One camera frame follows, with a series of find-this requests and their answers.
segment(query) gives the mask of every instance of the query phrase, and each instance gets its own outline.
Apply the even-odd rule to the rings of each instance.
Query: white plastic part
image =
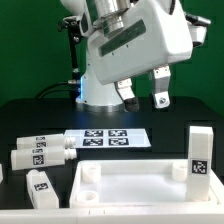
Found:
[[[212,146],[211,127],[190,127],[187,201],[208,201],[209,199]]]
[[[77,158],[76,149],[66,149],[64,153],[65,153],[65,159],[66,160]]]
[[[64,165],[65,159],[74,159],[76,157],[75,149],[65,150],[62,146],[12,150],[12,170]]]
[[[17,149],[43,148],[52,146],[63,146],[71,148],[75,145],[75,137],[65,137],[63,134],[43,135],[17,138]]]
[[[101,179],[101,166],[99,163],[86,162],[82,165],[82,181],[97,183]]]
[[[59,208],[59,200],[45,172],[31,170],[26,175],[27,189],[35,209]]]
[[[0,183],[3,181],[2,165],[0,164]]]
[[[84,0],[60,0],[62,5],[73,15],[78,16],[84,13]]]
[[[173,163],[172,178],[177,182],[185,182],[187,180],[187,161]]]
[[[96,204],[99,203],[99,194],[96,191],[81,191],[77,194],[76,200],[85,205]]]

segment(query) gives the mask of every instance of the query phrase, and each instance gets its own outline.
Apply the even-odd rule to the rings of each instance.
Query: black table surface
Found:
[[[4,180],[0,184],[0,209],[31,209],[26,187],[29,170],[12,171],[11,150],[16,138],[64,133],[67,129],[145,128],[150,148],[78,149],[78,159],[46,171],[60,207],[69,207],[77,163],[102,159],[182,159],[188,155],[190,126],[209,126],[214,131],[212,169],[224,177],[224,117],[195,98],[175,97],[167,109],[154,109],[149,98],[140,98],[139,112],[93,113],[75,108],[69,99],[20,99],[0,108],[0,164]]]

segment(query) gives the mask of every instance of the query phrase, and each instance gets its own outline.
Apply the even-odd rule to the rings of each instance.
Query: white block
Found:
[[[3,181],[2,165],[0,164],[0,183]]]
[[[208,201],[213,146],[211,127],[190,127],[187,201]]]
[[[35,209],[59,208],[58,197],[45,172],[31,170],[26,179],[30,200]]]

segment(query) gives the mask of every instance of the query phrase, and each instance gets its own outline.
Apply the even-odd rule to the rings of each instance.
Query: metal bracket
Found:
[[[117,91],[121,96],[122,100],[127,100],[135,97],[131,86],[132,81],[130,78],[117,82]]]
[[[155,102],[155,107],[158,109],[168,107],[170,105],[170,99],[168,94],[169,82],[170,82],[170,69],[169,66],[153,69],[150,73],[152,79],[152,95]]]
[[[117,82],[116,88],[124,102],[125,110],[130,112],[136,112],[139,110],[138,98],[135,97],[132,89],[131,79],[124,79],[122,81]]]

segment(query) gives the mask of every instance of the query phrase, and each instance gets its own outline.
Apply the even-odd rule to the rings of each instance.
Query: black and white pattern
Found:
[[[110,146],[129,145],[129,142],[127,138],[110,138],[109,145]]]
[[[102,146],[103,139],[102,138],[95,138],[95,139],[84,139],[83,146]]]
[[[110,137],[122,137],[127,136],[126,130],[109,130]]]
[[[41,148],[39,148],[39,149],[33,149],[32,152],[33,152],[33,153],[43,153],[44,150],[41,149]]]
[[[33,165],[34,166],[44,165],[44,156],[43,155],[33,156]]]
[[[49,187],[48,187],[47,183],[42,183],[42,184],[34,185],[34,188],[36,191],[42,191],[42,190],[48,189]]]
[[[103,131],[96,130],[88,130],[85,131],[85,137],[102,137]]]
[[[44,136],[39,136],[39,137],[36,137],[36,140],[43,141],[43,140],[46,140],[46,138]]]
[[[36,146],[37,148],[47,147],[47,142],[37,142]]]
[[[208,174],[208,161],[192,160],[192,174]]]

